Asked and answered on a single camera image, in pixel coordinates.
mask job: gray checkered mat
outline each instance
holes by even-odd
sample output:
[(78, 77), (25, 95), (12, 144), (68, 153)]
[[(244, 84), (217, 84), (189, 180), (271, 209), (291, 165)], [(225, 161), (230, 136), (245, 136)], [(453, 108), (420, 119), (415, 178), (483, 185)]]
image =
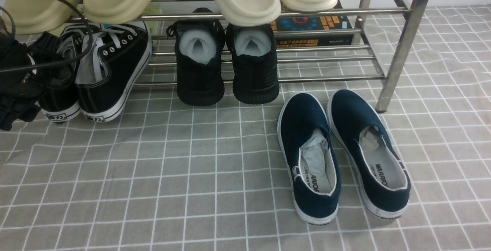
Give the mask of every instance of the gray checkered mat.
[[(402, 25), (394, 17), (367, 24), (385, 69)], [(182, 104), (171, 90), (142, 90), (110, 123), (79, 116), (55, 125), (39, 116), (0, 134), (0, 250), (490, 250), (490, 26), (490, 6), (426, 12), (382, 115), (414, 183), (396, 221), (363, 208), (337, 145), (337, 218), (327, 226), (302, 223), (275, 134), (281, 106), (296, 92), (326, 105), (335, 90), (349, 88), (373, 104), (380, 82), (283, 85), (264, 106), (239, 104), (230, 87), (204, 108)], [(279, 72), (368, 74), (373, 67), (283, 64)], [(173, 79), (173, 69), (148, 69), (140, 78)]]

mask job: sole logo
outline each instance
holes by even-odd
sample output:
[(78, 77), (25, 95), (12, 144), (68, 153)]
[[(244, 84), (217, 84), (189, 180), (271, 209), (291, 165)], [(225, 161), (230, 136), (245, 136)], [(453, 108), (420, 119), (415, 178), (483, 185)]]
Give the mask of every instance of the sole logo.
[(66, 121), (68, 118), (66, 117), (66, 114), (60, 114), (60, 115), (49, 115), (46, 114), (46, 118), (48, 118), (50, 121)]
[(91, 121), (91, 122), (96, 122), (96, 123), (103, 123), (105, 122), (105, 118), (103, 116), (99, 116), (99, 117), (90, 117), (90, 116), (86, 116), (87, 120)]

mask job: black cable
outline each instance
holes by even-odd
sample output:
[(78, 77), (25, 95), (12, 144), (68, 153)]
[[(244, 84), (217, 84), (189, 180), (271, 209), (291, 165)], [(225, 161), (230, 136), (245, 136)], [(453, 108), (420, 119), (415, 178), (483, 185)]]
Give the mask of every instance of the black cable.
[[(48, 63), (42, 63), (42, 64), (34, 64), (34, 65), (30, 65), (30, 66), (4, 68), (4, 69), (0, 69), (0, 74), (1, 73), (7, 73), (9, 71), (31, 71), (33, 69), (46, 69), (46, 68), (66, 66), (68, 64), (72, 64), (73, 62), (77, 62), (78, 60), (81, 60), (82, 58), (84, 58), (85, 55), (87, 55), (91, 51), (92, 43), (94, 42), (94, 38), (93, 38), (92, 28), (89, 25), (87, 19), (84, 17), (84, 15), (75, 6), (70, 4), (68, 1), (66, 1), (66, 0), (55, 0), (55, 1), (59, 1), (59, 2), (63, 3), (64, 5), (68, 6), (71, 10), (73, 10), (77, 15), (79, 15), (79, 17), (82, 20), (82, 23), (87, 28), (87, 34), (89, 36), (89, 42), (88, 42), (87, 48), (84, 51), (82, 51), (80, 55), (77, 55), (77, 56), (70, 58), (70, 59), (66, 59), (66, 60), (62, 60), (62, 61), (48, 62)], [(9, 16), (9, 18), (11, 20), (11, 24), (12, 24), (11, 35), (15, 36), (15, 25), (14, 25), (14, 22), (12, 20), (11, 15), (4, 8), (2, 8), (2, 11), (7, 13), (7, 16)]]

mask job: white rubber sole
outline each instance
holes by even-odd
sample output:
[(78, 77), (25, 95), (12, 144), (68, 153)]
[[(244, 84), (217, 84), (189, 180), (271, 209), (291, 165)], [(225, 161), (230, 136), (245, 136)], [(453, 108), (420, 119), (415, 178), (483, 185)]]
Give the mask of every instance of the white rubber sole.
[[(328, 112), (331, 111), (332, 106), (333, 106), (333, 99), (329, 99), (329, 103), (328, 103), (328, 107), (327, 107)], [(372, 106), (370, 106), (370, 108), (373, 110), (373, 112), (375, 114), (377, 114), (377, 112), (375, 111), (374, 108), (372, 108)], [(336, 126), (334, 125), (333, 116), (331, 114), (328, 114), (328, 118), (329, 118), (329, 127), (330, 127), (331, 131), (333, 132), (334, 137), (337, 139), (337, 141), (341, 144), (342, 148), (345, 150), (345, 152), (348, 155), (348, 158), (351, 162), (351, 168), (354, 169), (354, 172), (356, 173), (355, 180), (356, 180), (356, 183), (358, 185), (358, 187), (357, 187), (358, 192), (360, 193), (361, 200), (363, 201), (363, 204), (365, 205), (367, 210), (371, 214), (373, 214), (374, 216), (377, 216), (378, 218), (382, 218), (383, 220), (394, 220), (396, 218), (399, 218), (407, 209), (407, 205), (404, 208), (400, 209), (399, 211), (387, 212), (387, 211), (384, 211), (382, 209), (379, 209), (377, 206), (375, 206), (372, 203), (372, 201), (370, 201), (370, 199), (368, 198), (368, 195), (365, 191), (365, 187), (363, 186), (363, 180), (361, 179), (360, 170), (356, 166), (356, 162), (354, 161), (353, 156), (351, 155), (348, 148), (346, 147), (346, 145), (342, 141), (341, 136), (340, 136)]]
[[(288, 99), (288, 101), (285, 103), (283, 108), (281, 108), (281, 111), (279, 113), (278, 122), (277, 122), (277, 135), (278, 135), (279, 146), (281, 148), (281, 153), (283, 154), (283, 158), (285, 160), (286, 167), (288, 167), (288, 172), (291, 172), (291, 169), (290, 169), (290, 166), (288, 165), (288, 160), (286, 158), (285, 148), (283, 146), (283, 141), (281, 139), (281, 119), (283, 117), (283, 113), (285, 111), (286, 106), (288, 105), (288, 103), (290, 102), (290, 100), (292, 98), (293, 97), (290, 97), (290, 99)], [(321, 107), (322, 111), (324, 111), (324, 108), (322, 107), (321, 103), (317, 100), (317, 98), (314, 97), (314, 99), (319, 103), (319, 106)], [(297, 201), (295, 200), (295, 192), (293, 192), (293, 179), (292, 179), (291, 173), (288, 174), (288, 177), (290, 178), (290, 186), (292, 187), (293, 205), (295, 206), (295, 211), (297, 212), (300, 219), (302, 219), (302, 221), (304, 221), (308, 224), (312, 224), (312, 225), (327, 225), (336, 218), (336, 214), (337, 214), (337, 211), (339, 209), (339, 205), (336, 206), (336, 210), (331, 215), (326, 216), (325, 218), (314, 218), (313, 216), (309, 216), (309, 215), (305, 214), (304, 212), (302, 212), (302, 210), (298, 207)]]
[(126, 84), (125, 90), (123, 91), (123, 94), (121, 97), (118, 99), (116, 104), (109, 108), (108, 110), (100, 113), (88, 113), (86, 111), (82, 110), (82, 113), (84, 113), (85, 117), (89, 121), (93, 122), (98, 122), (98, 123), (103, 123), (103, 122), (109, 122), (117, 118), (124, 109), (124, 106), (126, 105), (126, 102), (128, 102), (128, 96), (130, 95), (131, 90), (133, 89), (133, 86), (135, 85), (135, 82), (137, 81), (137, 78), (140, 76), (142, 71), (145, 69), (145, 67), (148, 64), (148, 61), (150, 60), (150, 56), (152, 55), (152, 36), (150, 34), (150, 31), (148, 30), (147, 24), (145, 24), (145, 27), (148, 32), (148, 44), (147, 44), (147, 49), (145, 50), (145, 53), (143, 54), (143, 58), (145, 58), (144, 61), (140, 61), (138, 66), (135, 68), (135, 71), (133, 72), (133, 75), (130, 77), (130, 80)]
[(76, 116), (78, 116), (81, 112), (79, 102), (75, 102), (70, 108), (59, 111), (59, 112), (50, 112), (44, 109), (41, 109), (42, 114), (50, 121), (58, 123), (58, 122), (66, 122), (69, 121)]

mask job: canvas sneaker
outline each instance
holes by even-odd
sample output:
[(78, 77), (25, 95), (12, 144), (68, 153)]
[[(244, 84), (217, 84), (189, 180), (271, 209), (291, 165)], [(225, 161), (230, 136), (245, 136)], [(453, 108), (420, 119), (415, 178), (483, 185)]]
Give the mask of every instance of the canvas sneaker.
[[(93, 33), (100, 31), (99, 24), (90, 24)], [(82, 42), (87, 35), (87, 28), (80, 24), (70, 24), (61, 33), (61, 44), (56, 51), (65, 59), (74, 58), (82, 52)], [(49, 90), (39, 100), (41, 112), (46, 118), (55, 122), (63, 123), (75, 118), (81, 111), (78, 102), (78, 90), (75, 85), (75, 75), (79, 69), (80, 61), (74, 62), (69, 68), (56, 69), (56, 80), (59, 86), (66, 85), (63, 90)]]
[(269, 24), (227, 27), (226, 41), (234, 66), (233, 91), (245, 104), (266, 104), (279, 94), (276, 41)]
[(338, 211), (341, 178), (324, 108), (313, 95), (294, 95), (281, 110), (277, 134), (298, 216), (328, 224)]
[(375, 110), (355, 92), (339, 90), (327, 111), (368, 211), (386, 220), (400, 217), (407, 208), (411, 182)]
[[(211, 12), (198, 8), (195, 13)], [(167, 29), (176, 37), (177, 96), (190, 106), (210, 106), (225, 92), (221, 77), (221, 51), (225, 33), (219, 20), (177, 21)]]
[[(83, 49), (87, 43), (85, 36)], [(86, 118), (94, 122), (117, 118), (151, 55), (152, 38), (144, 22), (112, 25), (95, 33), (92, 51), (81, 60), (75, 79)]]
[[(0, 32), (0, 69), (62, 61), (56, 53), (58, 37), (44, 33), (31, 46)], [(0, 130), (10, 131), (17, 119), (31, 122), (40, 111), (37, 105), (49, 88), (55, 88), (52, 69), (9, 71), (0, 74)]]

